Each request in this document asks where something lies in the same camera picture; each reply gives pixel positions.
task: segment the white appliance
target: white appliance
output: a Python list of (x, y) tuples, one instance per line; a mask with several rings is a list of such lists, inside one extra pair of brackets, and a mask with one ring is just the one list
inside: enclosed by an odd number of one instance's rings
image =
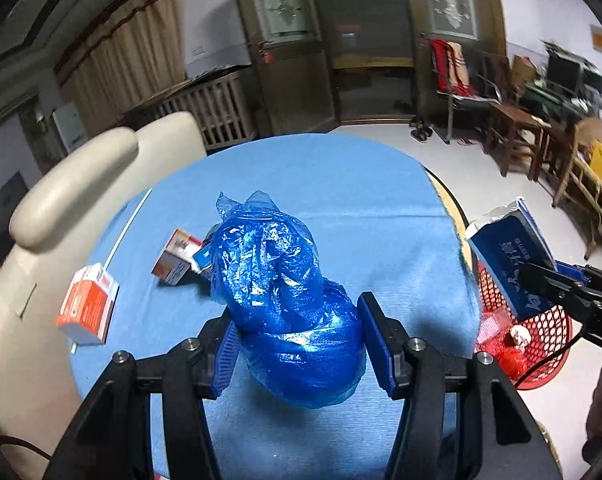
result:
[(73, 102), (53, 111), (52, 118), (68, 154), (88, 142), (88, 134)]

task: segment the beige sofa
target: beige sofa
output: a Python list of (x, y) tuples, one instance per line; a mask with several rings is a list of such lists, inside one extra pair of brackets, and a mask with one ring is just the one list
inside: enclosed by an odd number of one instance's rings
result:
[[(136, 133), (116, 128), (68, 156), (18, 205), (16, 244), (0, 270), (0, 433), (53, 452), (80, 403), (68, 341), (54, 325), (73, 273), (127, 200), (204, 156), (186, 112)], [(4, 453), (23, 478), (40, 478), (47, 465), (24, 449)]]

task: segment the wooden stool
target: wooden stool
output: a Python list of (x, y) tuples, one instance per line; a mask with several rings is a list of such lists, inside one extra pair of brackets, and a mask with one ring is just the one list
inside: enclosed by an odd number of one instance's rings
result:
[[(536, 181), (540, 173), (543, 149), (543, 126), (530, 114), (520, 108), (502, 103), (490, 104), (492, 113), (487, 138), (483, 146), (484, 153), (490, 153), (499, 144), (504, 145), (504, 154), (499, 161), (500, 174), (506, 176), (514, 154), (530, 156), (530, 169), (527, 172), (529, 180)], [(498, 126), (503, 124), (507, 132), (500, 133)], [(529, 130), (534, 134), (534, 143), (528, 142), (521, 135), (521, 130)], [(529, 148), (530, 153), (521, 152), (518, 148)]]

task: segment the blue tissue package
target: blue tissue package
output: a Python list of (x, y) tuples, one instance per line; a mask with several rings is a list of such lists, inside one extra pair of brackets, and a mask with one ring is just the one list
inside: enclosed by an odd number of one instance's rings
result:
[(308, 228), (261, 191), (244, 204), (221, 193), (216, 207), (211, 295), (229, 307), (248, 368), (294, 406), (343, 402), (366, 371), (363, 325), (345, 289), (321, 275)]
[(466, 238), (519, 321), (554, 306), (518, 283), (519, 267), (527, 262), (556, 270), (552, 253), (521, 197), (473, 222)]

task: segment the white stick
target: white stick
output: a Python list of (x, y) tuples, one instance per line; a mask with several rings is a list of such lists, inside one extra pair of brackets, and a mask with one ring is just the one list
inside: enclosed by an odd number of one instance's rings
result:
[(130, 228), (130, 225), (132, 225), (132, 220), (134, 220), (134, 217), (141, 210), (141, 207), (143, 206), (143, 203), (149, 197), (149, 195), (150, 195), (151, 192), (152, 192), (152, 188), (150, 188), (150, 189), (147, 190), (147, 193), (145, 193), (145, 196), (143, 197), (143, 200), (141, 200), (139, 202), (139, 205), (136, 206), (136, 209), (132, 213), (132, 216), (130, 216), (130, 219), (127, 221), (126, 226), (123, 227), (123, 230), (121, 231), (121, 234), (118, 236), (118, 240), (116, 240), (116, 243), (114, 244), (114, 247), (112, 247), (112, 250), (110, 251), (110, 255), (108, 256), (108, 259), (105, 260), (105, 264), (103, 265), (103, 270), (107, 270), (108, 269), (108, 265), (112, 261), (112, 258), (114, 257), (114, 253), (116, 253), (116, 250), (118, 249), (118, 246), (120, 245), (121, 240), (123, 240), (123, 237), (126, 235), (127, 230)]

